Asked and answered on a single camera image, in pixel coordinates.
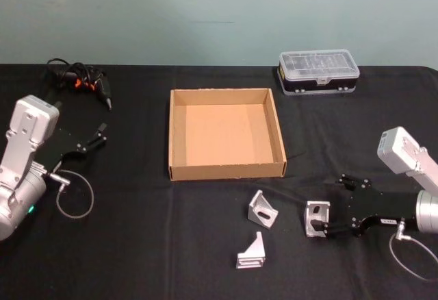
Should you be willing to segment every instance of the teal wall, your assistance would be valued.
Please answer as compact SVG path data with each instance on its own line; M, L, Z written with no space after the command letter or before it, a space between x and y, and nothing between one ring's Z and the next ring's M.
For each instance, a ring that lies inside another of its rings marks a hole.
M438 68L438 0L0 0L0 63L274 65L349 49Z

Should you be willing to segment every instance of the cardboard box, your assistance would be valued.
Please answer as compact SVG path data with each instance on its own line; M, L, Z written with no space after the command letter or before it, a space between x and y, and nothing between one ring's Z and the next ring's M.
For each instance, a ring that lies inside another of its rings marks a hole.
M170 92L171 180L282 177L285 169L270 89Z

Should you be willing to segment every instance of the clear plastic lid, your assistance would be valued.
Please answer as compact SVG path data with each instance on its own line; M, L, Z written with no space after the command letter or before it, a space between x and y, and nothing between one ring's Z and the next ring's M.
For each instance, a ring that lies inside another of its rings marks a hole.
M345 49L282 52L280 63L288 81L316 79L325 84L332 79L359 77L355 61Z

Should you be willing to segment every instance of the black tablecloth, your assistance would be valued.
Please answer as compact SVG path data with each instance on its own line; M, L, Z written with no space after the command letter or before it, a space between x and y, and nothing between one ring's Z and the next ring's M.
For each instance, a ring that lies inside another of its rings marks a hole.
M15 101L40 91L43 66L0 65L0 128ZM361 238L308 239L305 201L345 209L341 173L382 191L417 192L377 157L381 133L404 126L438 160L438 72L361 67L347 95L286 97L269 67L105 66L113 111L92 95L63 92L58 125L89 136L108 124L108 143L75 165L95 191L88 218L72 221L50 187L16 233L0 243L0 299L436 299L438 285L402 270L388 249L390 228ZM168 104L173 88L273 89L287 155L284 178L171 182ZM0 138L4 148L5 138ZM279 216L271 230L246 218L258 189ZM263 268L235 259L261 231ZM438 253L436 235L411 233ZM418 273L438 277L421 249L396 244Z

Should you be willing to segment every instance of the black cloth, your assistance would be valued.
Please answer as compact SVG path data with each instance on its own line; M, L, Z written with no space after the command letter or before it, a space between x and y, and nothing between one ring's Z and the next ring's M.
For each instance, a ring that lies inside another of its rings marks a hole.
M381 133L404 126L438 160L438 72L361 67L351 94L286 97L270 67L104 66L113 111L90 94L61 92L60 127L89 136L108 124L105 148L75 170L94 187L81 221L64 218L50 187L0 243L0 299L436 299L438 284L402 270L388 248L392 228L360 238L306 238L306 200L345 210L341 173L382 191L417 192L377 157ZM43 66L0 65L3 132L14 103L38 94ZM173 88L273 90L287 155L284 178L171 182L168 105ZM5 138L0 138L4 148ZM271 230L246 218L258 189L279 211ZM261 231L264 267L236 270L236 255ZM438 236L410 233L438 253ZM395 244L412 269L438 277L420 248Z

